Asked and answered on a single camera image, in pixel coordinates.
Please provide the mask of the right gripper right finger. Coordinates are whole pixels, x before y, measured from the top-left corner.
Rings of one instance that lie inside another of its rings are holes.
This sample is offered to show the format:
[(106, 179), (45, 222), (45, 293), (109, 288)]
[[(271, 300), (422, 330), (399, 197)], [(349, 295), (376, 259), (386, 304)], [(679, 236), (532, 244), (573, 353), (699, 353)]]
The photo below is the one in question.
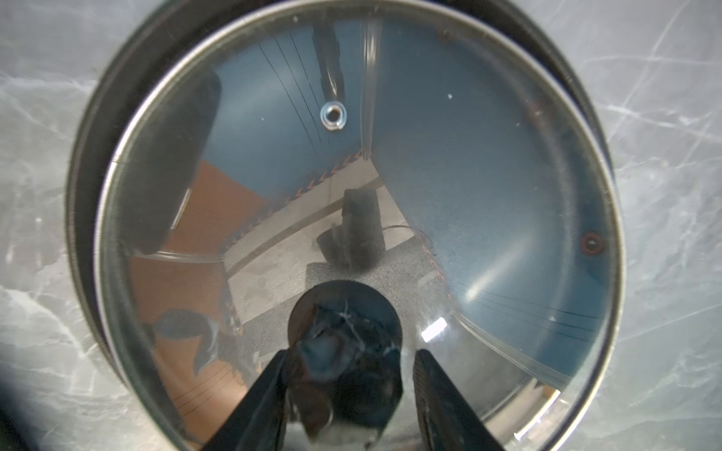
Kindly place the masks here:
[(427, 350), (416, 352), (413, 381), (425, 450), (504, 450)]

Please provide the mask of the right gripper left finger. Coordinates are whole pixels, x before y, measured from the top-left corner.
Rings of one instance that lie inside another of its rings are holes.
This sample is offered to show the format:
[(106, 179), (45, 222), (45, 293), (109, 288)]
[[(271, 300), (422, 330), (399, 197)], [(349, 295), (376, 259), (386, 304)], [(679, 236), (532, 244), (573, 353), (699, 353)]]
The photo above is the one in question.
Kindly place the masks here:
[(284, 368), (288, 351), (279, 351), (252, 385), (228, 420), (202, 451), (281, 450), (284, 444), (288, 384)]

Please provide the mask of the glass lid of pan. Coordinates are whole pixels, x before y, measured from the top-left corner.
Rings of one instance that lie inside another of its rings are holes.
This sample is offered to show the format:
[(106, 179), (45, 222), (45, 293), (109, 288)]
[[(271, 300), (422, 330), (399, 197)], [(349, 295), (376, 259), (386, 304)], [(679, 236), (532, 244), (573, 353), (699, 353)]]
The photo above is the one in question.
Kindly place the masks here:
[(93, 273), (124, 381), (201, 450), (273, 357), (281, 450), (425, 450), (429, 351), (504, 450), (558, 450), (623, 299), (611, 165), (571, 95), (448, 1), (266, 1), (127, 122)]

